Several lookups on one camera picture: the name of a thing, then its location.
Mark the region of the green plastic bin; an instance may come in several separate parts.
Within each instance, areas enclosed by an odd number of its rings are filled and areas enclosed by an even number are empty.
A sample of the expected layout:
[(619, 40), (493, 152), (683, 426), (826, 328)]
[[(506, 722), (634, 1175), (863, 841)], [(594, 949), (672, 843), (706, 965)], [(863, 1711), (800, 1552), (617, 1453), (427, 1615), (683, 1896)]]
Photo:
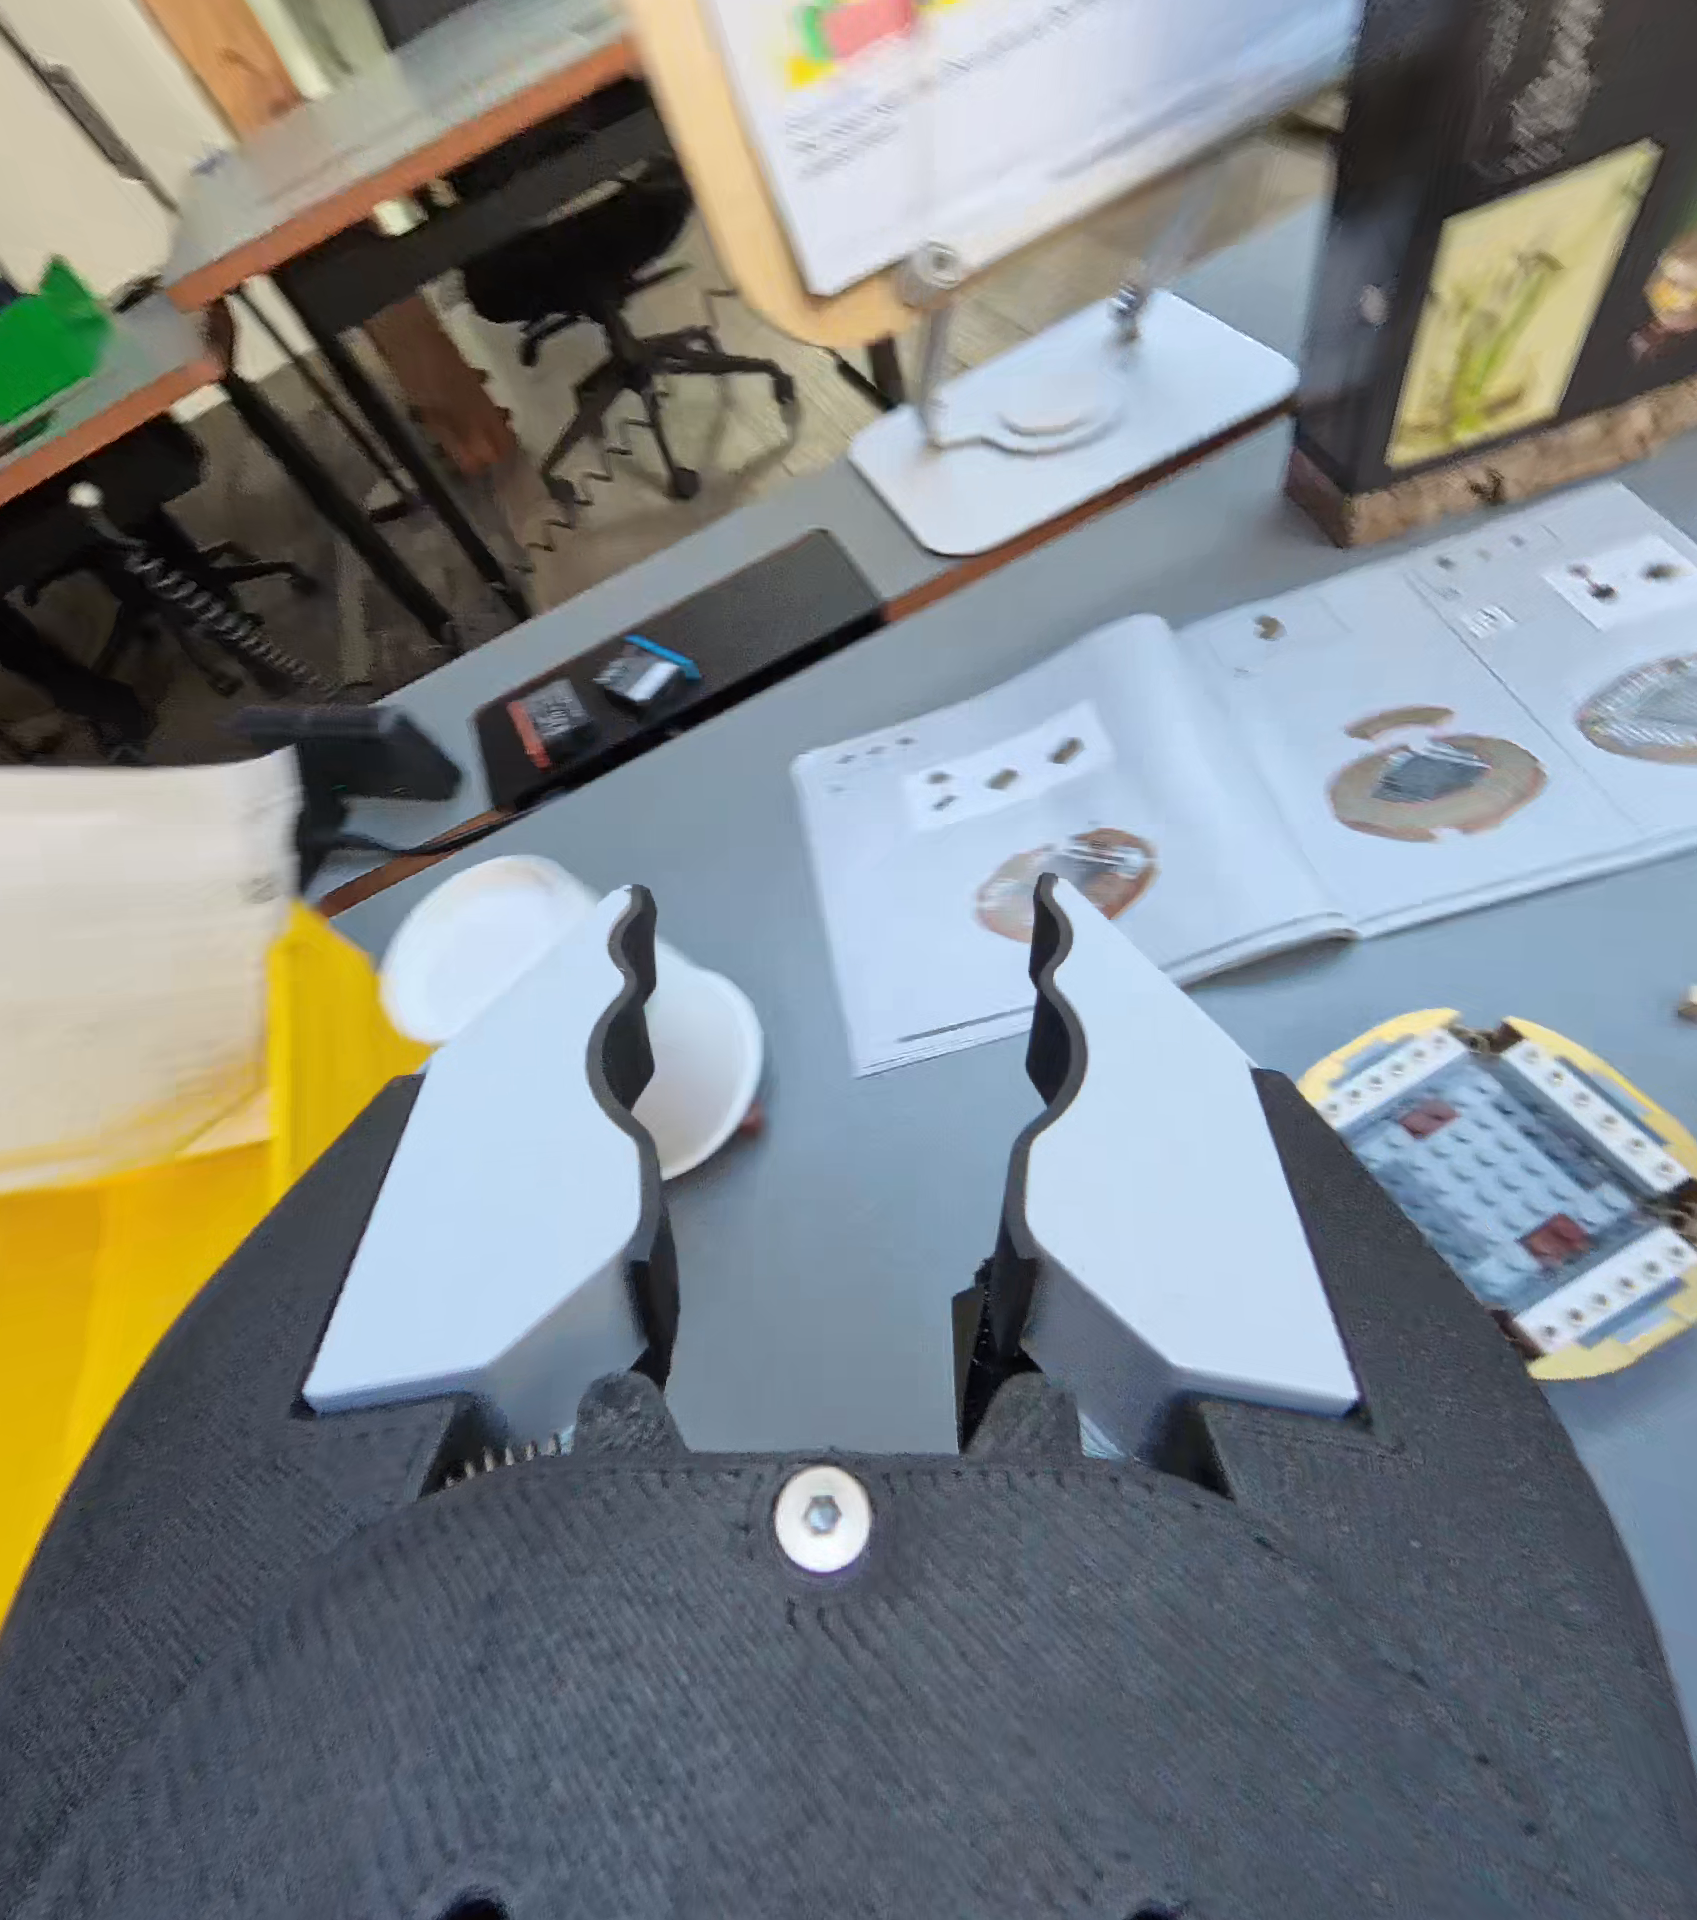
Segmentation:
[(111, 332), (105, 301), (52, 255), (35, 290), (0, 309), (0, 426), (90, 378)]

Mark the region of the black office chair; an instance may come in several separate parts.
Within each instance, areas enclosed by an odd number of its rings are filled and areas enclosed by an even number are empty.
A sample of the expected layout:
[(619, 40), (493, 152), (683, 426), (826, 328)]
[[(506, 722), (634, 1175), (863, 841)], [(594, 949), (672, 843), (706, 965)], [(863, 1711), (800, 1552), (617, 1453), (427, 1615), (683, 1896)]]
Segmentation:
[(678, 274), (668, 257), (690, 214), (692, 197), (683, 170), (672, 160), (654, 160), (460, 269), (475, 317), (516, 332), (518, 361), (526, 371), (539, 364), (548, 342), (579, 326), (593, 328), (602, 341), (597, 368), (572, 386), (570, 421), (539, 462), (544, 492), (565, 512), (586, 503), (565, 464), (585, 443), (602, 455), (611, 450), (606, 428), (620, 399), (640, 405), (667, 492), (678, 503), (699, 495), (700, 479), (668, 445), (668, 383), (759, 376), (785, 421), (798, 412), (795, 376), (772, 359), (723, 348), (710, 321), (651, 335), (630, 323), (630, 305)]

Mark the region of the instruction sheet on wooden stand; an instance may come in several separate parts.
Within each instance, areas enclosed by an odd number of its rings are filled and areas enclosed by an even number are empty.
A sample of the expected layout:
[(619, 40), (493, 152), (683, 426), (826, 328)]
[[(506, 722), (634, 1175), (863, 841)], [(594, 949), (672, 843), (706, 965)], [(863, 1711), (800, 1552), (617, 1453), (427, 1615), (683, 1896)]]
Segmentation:
[(620, 3), (620, 14), (719, 264), (748, 311), (780, 335), (832, 352), (903, 338), (955, 315), (955, 290), (925, 290), (903, 269), (867, 277), (838, 296), (814, 296), (702, 6)]

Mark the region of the white document stand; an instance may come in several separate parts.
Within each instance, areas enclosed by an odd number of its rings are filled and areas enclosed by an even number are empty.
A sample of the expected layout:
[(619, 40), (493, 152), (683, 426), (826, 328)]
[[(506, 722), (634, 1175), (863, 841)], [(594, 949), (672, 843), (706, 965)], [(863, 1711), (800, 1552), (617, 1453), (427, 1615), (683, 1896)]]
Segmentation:
[(1108, 301), (952, 378), (956, 252), (927, 244), (890, 272), (927, 317), (922, 361), (915, 399), (861, 432), (850, 466), (911, 541), (942, 560), (993, 555), (1293, 400), (1287, 356), (1166, 292), (1199, 222), (1185, 204)]

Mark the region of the printed instruction sheet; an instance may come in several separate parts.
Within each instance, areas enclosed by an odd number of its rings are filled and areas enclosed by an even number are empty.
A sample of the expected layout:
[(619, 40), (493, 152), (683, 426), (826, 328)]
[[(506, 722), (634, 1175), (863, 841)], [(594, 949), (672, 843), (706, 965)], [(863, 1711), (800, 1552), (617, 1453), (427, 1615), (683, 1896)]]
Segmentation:
[(807, 290), (965, 272), (1340, 77), (1355, 3), (715, 3), (700, 14)]

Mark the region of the black power adapter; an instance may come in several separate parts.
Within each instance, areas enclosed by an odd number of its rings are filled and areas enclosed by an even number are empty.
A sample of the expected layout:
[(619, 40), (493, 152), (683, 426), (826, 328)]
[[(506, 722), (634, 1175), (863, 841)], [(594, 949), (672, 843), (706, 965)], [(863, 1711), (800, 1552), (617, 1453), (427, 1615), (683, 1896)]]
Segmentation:
[(445, 804), (465, 781), (408, 717), (375, 704), (239, 708), (231, 730), (264, 756), (288, 754), (306, 804)]

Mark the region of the black lego set box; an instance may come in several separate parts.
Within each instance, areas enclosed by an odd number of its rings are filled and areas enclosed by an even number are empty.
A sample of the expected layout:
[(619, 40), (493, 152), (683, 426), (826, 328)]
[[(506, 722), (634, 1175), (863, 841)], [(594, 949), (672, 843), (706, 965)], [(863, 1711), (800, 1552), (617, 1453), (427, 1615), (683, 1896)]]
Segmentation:
[(1287, 495), (1339, 549), (1697, 430), (1697, 3), (1366, 5)]

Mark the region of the white paper cup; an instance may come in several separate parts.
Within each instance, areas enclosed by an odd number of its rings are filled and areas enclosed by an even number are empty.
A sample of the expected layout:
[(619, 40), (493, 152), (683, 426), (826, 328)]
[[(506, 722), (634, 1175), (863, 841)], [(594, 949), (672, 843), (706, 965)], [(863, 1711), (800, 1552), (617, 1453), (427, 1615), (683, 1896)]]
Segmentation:
[[(580, 928), (597, 903), (590, 887), (539, 856), (498, 856), (451, 876), (380, 956), (387, 1020), (415, 1045), (449, 1045)], [(729, 977), (665, 940), (654, 959), (644, 1014), (653, 1072), (634, 1116), (672, 1182), (741, 1141), (741, 1116), (764, 1100), (764, 1030)]]

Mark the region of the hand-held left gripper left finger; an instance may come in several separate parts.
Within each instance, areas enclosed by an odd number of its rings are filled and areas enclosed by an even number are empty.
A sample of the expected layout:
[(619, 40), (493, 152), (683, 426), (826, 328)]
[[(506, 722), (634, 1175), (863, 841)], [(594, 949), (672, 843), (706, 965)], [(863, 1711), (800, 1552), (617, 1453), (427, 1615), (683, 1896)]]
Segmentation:
[(608, 893), (423, 1072), (302, 1385), (321, 1419), (469, 1397), (569, 1429), (589, 1389), (659, 1390), (678, 1332), (654, 1072), (659, 910)]

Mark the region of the orange-edged black battery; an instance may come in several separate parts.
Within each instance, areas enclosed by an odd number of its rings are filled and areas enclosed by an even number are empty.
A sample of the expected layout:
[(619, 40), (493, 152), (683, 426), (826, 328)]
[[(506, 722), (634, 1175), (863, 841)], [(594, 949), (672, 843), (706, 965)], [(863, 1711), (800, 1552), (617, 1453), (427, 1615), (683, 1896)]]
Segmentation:
[(593, 710), (569, 678), (522, 687), (502, 703), (502, 712), (524, 761), (541, 774), (569, 767), (599, 735)]

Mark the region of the large crumpled paper bag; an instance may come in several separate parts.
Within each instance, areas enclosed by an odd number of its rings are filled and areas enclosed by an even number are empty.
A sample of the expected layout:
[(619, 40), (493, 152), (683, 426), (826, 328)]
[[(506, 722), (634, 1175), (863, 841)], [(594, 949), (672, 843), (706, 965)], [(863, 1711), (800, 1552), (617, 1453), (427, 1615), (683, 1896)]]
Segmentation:
[(261, 1095), (301, 806), (287, 750), (0, 767), (0, 1193), (160, 1162)]

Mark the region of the blue-edged black battery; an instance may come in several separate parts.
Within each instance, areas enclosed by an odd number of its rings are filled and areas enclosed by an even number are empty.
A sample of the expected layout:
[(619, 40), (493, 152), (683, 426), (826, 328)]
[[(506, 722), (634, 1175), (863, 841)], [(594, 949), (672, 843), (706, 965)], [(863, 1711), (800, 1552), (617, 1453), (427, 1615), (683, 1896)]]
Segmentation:
[(696, 692), (700, 666), (647, 636), (628, 634), (593, 674), (599, 695), (624, 712), (649, 712)]

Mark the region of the open instruction booklet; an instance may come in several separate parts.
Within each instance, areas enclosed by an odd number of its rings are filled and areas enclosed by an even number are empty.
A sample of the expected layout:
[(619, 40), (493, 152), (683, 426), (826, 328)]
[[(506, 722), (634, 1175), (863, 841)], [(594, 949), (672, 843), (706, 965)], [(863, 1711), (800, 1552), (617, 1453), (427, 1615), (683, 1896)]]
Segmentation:
[(1621, 485), (791, 769), (852, 1074), (1027, 1030), (1053, 875), (1189, 986), (1697, 851), (1697, 541)]

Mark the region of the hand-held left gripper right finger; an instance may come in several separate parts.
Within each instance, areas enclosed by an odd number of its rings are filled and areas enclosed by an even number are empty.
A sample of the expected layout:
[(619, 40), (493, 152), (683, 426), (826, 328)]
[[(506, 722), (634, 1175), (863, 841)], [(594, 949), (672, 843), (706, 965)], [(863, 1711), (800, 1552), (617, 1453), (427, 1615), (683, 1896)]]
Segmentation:
[(1116, 1456), (1218, 1401), (1342, 1420), (1360, 1389), (1256, 1068), (1074, 883), (1032, 895), (1027, 1078), (1001, 1229), (956, 1373), (971, 1447), (1043, 1375)]

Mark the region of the grey desk with wood edge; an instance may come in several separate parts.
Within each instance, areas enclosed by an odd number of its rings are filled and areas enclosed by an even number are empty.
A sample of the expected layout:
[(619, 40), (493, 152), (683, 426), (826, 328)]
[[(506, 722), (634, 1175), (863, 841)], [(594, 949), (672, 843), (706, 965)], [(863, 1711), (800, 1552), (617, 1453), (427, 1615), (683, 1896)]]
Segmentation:
[(498, 246), (511, 222), (557, 201), (552, 180), (521, 178), (389, 239), (385, 204), (418, 201), (497, 149), (634, 77), (617, 5), (487, 3), (433, 25), (323, 101), (244, 136), (193, 176), (162, 287), (179, 312), (206, 315), (246, 282), (269, 281), (421, 506), (515, 621), (531, 617), (524, 575), (463, 512), (418, 428), (380, 393), (350, 335), (465, 261)]

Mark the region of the round lego base model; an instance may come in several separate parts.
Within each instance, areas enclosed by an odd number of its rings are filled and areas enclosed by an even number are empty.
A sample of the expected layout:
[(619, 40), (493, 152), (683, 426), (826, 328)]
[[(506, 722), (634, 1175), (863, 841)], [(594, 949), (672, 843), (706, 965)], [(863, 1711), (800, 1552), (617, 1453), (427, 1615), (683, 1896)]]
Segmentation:
[(1697, 1331), (1697, 1138), (1533, 1020), (1385, 1020), (1302, 1098), (1539, 1382), (1617, 1376)]

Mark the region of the black desk tray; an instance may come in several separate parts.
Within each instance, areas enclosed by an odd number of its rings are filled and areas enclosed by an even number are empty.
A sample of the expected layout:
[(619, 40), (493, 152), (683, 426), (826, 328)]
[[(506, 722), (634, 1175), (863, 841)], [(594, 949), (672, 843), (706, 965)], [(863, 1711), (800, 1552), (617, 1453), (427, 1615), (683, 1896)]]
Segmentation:
[[(589, 787), (832, 658), (883, 623), (880, 596), (844, 549), (830, 535), (809, 532), (479, 708), (475, 735), (489, 804), (498, 814), (522, 814)], [(702, 672), (700, 689), (649, 712), (624, 712), (606, 703), (593, 674), (628, 634), (694, 660)], [(524, 761), (502, 704), (521, 689), (554, 678), (572, 681), (599, 735), (569, 767), (541, 774)]]

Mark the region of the yellow plastic bin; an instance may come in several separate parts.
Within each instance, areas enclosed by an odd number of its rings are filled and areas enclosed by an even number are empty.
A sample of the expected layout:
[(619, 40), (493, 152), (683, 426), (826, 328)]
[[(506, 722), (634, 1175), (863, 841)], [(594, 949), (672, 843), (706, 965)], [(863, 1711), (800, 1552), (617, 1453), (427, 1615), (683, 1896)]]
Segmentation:
[(425, 1062), (375, 965), (297, 908), (270, 956), (258, 1100), (202, 1146), (0, 1195), (0, 1622), (53, 1504), (155, 1340), (380, 1089)]

